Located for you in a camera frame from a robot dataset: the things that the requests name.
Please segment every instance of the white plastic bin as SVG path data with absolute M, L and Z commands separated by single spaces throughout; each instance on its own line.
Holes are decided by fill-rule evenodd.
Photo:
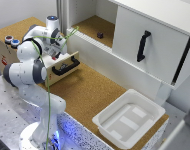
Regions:
M 165 109 L 128 90 L 93 118 L 103 136 L 121 149 L 132 148 L 164 115 Z

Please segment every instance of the brown work surface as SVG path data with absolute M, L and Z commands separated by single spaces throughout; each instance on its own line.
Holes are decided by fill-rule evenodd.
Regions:
M 85 21 L 73 25 L 74 28 L 76 26 L 79 26 L 80 32 L 112 48 L 115 24 L 98 16 L 93 16 Z M 97 37 L 98 32 L 103 33 L 102 39 Z
M 12 35 L 15 39 L 21 41 L 24 34 L 33 24 L 45 26 L 40 20 L 31 17 L 0 29 L 0 40 L 4 42 L 5 36 Z M 83 63 L 79 65 L 77 71 L 55 83 L 50 89 L 51 93 L 66 100 L 67 113 L 111 145 L 114 149 L 118 149 L 99 133 L 97 126 L 92 122 L 92 118 L 126 92 L 126 89 Z M 167 119 L 168 116 L 164 115 L 132 148 L 132 150 L 140 150 Z

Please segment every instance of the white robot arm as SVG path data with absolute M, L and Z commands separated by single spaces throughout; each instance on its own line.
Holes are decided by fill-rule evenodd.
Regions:
M 23 37 L 22 44 L 17 47 L 17 57 L 20 63 L 9 64 L 3 71 L 6 81 L 19 89 L 19 95 L 23 100 L 42 108 L 40 123 L 33 132 L 32 137 L 30 137 L 33 150 L 45 149 L 49 119 L 49 96 L 44 89 L 36 85 L 45 81 L 47 72 L 45 66 L 39 60 L 39 53 L 32 42 L 35 43 L 41 55 L 45 52 L 53 59 L 57 59 L 60 54 L 67 52 L 66 39 L 59 32 L 58 18 L 55 16 L 47 17 L 46 25 L 46 27 L 37 25 L 30 27 Z M 57 114 L 64 112 L 66 102 L 53 94 L 50 94 L 50 100 L 51 119 L 48 147 L 50 150 L 61 150 Z

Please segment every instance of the green cable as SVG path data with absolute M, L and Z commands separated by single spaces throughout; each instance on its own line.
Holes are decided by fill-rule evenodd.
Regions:
M 70 33 L 69 35 L 65 36 L 66 41 L 65 41 L 64 44 L 62 45 L 62 48 L 61 48 L 61 50 L 60 50 L 61 52 L 62 52 L 62 50 L 63 50 L 65 44 L 67 43 L 67 40 L 69 39 L 69 37 L 72 36 L 72 35 L 74 35 L 74 34 L 78 31 L 78 29 L 79 29 L 79 27 L 77 26 L 76 29 L 73 29 L 73 31 L 71 31 L 71 33 Z M 51 38 L 51 37 L 45 37 L 45 36 L 35 36 L 35 37 L 33 37 L 33 38 L 37 38 L 37 37 L 49 38 L 49 39 L 63 39 L 63 38 Z M 37 46 L 35 45 L 35 43 L 34 43 L 33 41 L 31 41 L 31 42 L 32 42 L 33 46 L 35 47 L 37 53 L 39 54 L 40 59 L 41 59 L 43 65 L 45 66 L 44 61 L 43 61 L 43 59 L 42 59 L 42 56 L 41 56 L 41 54 L 40 54 L 40 52 L 39 52 L 39 49 L 37 48 Z M 46 78 L 46 80 L 47 80 L 48 98 L 49 98 L 48 132 L 47 132 L 47 138 L 46 138 L 46 150 L 47 150 L 47 148 L 48 148 L 49 126 L 50 126 L 50 118 L 51 118 L 51 97 L 50 97 L 49 79 Z

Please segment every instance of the door handle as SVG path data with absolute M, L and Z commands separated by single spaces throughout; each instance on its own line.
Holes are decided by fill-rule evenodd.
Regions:
M 70 71 L 71 69 L 77 67 L 80 64 L 80 62 L 77 59 L 75 59 L 74 56 L 71 57 L 71 61 L 73 62 L 73 64 L 71 64 L 70 66 L 68 66 L 66 68 L 60 69 L 60 70 L 55 69 L 55 66 L 52 67 L 53 73 L 55 73 L 58 76 L 61 76 L 65 73 L 67 73 L 68 71 Z
M 145 47 L 145 44 L 146 44 L 146 38 L 149 37 L 150 35 L 151 35 L 151 32 L 145 31 L 144 35 L 141 38 L 140 45 L 139 45 L 139 51 L 138 51 L 138 54 L 137 54 L 137 62 L 140 62 L 145 58 L 145 56 L 143 54 L 144 47 Z

